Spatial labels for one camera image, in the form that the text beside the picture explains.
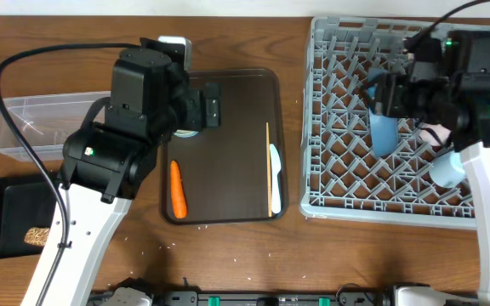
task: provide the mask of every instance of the white knife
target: white knife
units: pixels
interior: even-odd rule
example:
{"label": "white knife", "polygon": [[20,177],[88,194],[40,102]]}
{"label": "white knife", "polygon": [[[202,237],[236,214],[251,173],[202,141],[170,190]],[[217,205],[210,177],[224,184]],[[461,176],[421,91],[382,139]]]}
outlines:
{"label": "white knife", "polygon": [[276,146],[270,144],[271,159],[271,211],[273,213],[281,212],[281,194],[279,193],[279,181],[277,174],[281,172],[281,158],[277,152]]}

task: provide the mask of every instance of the small black tray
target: small black tray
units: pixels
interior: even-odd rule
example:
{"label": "small black tray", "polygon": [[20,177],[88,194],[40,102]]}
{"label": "small black tray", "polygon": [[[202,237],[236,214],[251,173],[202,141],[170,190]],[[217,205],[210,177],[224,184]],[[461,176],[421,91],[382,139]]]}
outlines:
{"label": "small black tray", "polygon": [[31,227],[50,227],[56,200],[41,175],[0,178],[0,258],[40,254],[24,242]]}
{"label": "small black tray", "polygon": [[[277,76],[266,69],[192,72],[191,86],[220,84],[221,125],[196,136],[173,136],[162,148],[162,215],[171,224],[217,224],[280,218],[288,205],[287,174]],[[265,124],[277,147],[282,210],[268,216]],[[171,203],[169,163],[179,163],[188,215]]]}

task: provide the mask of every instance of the wooden table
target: wooden table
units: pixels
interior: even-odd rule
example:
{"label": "wooden table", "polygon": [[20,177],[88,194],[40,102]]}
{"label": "wooden table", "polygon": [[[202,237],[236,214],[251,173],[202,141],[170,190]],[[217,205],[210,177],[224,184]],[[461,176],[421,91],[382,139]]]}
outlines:
{"label": "wooden table", "polygon": [[[490,24],[490,20],[454,20]],[[265,67],[279,77],[291,207],[270,223],[172,226],[159,212],[159,170],[105,254],[95,289],[127,277],[160,288],[204,291],[335,292],[347,282],[379,287],[417,281],[443,291],[479,282],[476,233],[305,219],[299,212],[299,138],[304,47],[310,19],[174,17],[0,17],[0,62],[60,43],[138,43],[177,35],[194,43],[193,70]],[[109,90],[118,50],[65,51],[23,59],[3,76],[3,96]],[[59,162],[49,162],[56,170]],[[0,177],[34,173],[31,163],[0,155]],[[0,305],[23,298],[38,256],[0,260]]]}

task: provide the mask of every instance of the dish rack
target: dish rack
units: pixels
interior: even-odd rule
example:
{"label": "dish rack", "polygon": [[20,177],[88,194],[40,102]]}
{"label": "dish rack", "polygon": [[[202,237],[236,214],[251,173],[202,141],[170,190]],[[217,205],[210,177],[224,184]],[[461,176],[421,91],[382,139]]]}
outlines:
{"label": "dish rack", "polygon": [[[397,149],[375,158],[368,109],[353,90],[369,68],[406,72],[402,40],[428,22],[317,17],[306,46],[301,140],[300,210],[306,217],[474,230],[475,210],[465,180],[452,189],[432,183],[431,162],[447,149],[418,140],[410,119],[398,123]],[[451,30],[490,26],[440,24]]]}

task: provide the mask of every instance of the toy carrot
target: toy carrot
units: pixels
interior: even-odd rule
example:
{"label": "toy carrot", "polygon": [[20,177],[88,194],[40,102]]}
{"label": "toy carrot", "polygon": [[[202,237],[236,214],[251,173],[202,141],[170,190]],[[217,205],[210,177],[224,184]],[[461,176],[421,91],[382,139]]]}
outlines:
{"label": "toy carrot", "polygon": [[188,213],[186,210],[185,191],[183,190],[183,182],[180,177],[179,164],[176,161],[171,161],[171,202],[174,207],[174,215],[176,218],[185,218]]}

